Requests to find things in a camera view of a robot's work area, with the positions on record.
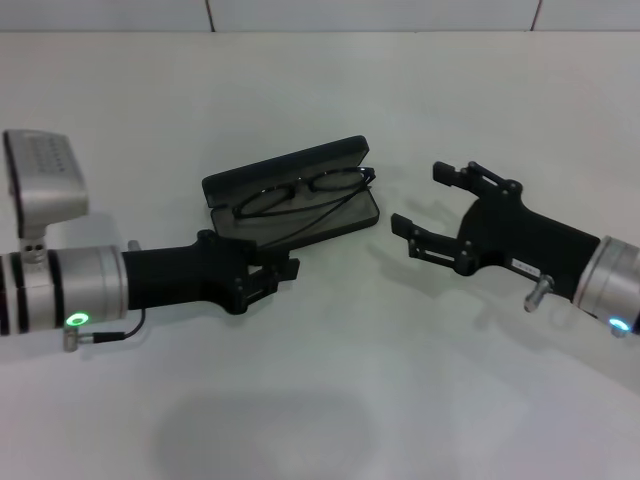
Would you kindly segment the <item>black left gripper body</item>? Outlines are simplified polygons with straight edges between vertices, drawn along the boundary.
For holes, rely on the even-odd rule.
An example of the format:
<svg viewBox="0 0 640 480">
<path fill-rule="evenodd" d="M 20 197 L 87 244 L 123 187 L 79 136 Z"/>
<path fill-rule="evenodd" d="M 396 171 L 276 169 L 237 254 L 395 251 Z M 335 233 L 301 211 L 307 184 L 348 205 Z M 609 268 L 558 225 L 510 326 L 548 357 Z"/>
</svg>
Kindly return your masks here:
<svg viewBox="0 0 640 480">
<path fill-rule="evenodd" d="M 244 285 L 256 244 L 201 230 L 188 246 L 122 254 L 128 308 L 210 302 L 237 315 L 247 310 Z"/>
</svg>

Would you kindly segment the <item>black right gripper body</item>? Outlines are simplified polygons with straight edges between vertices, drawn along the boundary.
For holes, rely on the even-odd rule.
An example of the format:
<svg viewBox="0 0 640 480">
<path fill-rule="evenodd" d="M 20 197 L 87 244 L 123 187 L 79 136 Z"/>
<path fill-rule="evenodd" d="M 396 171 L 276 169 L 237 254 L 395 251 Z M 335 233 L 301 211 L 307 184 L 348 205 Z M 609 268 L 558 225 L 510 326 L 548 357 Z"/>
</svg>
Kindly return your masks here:
<svg viewBox="0 0 640 480">
<path fill-rule="evenodd" d="M 522 185 L 474 180 L 464 188 L 477 196 L 457 236 L 456 272 L 470 276 L 500 266 L 531 280 L 553 279 L 553 293 L 572 299 L 600 239 L 529 210 Z"/>
</svg>

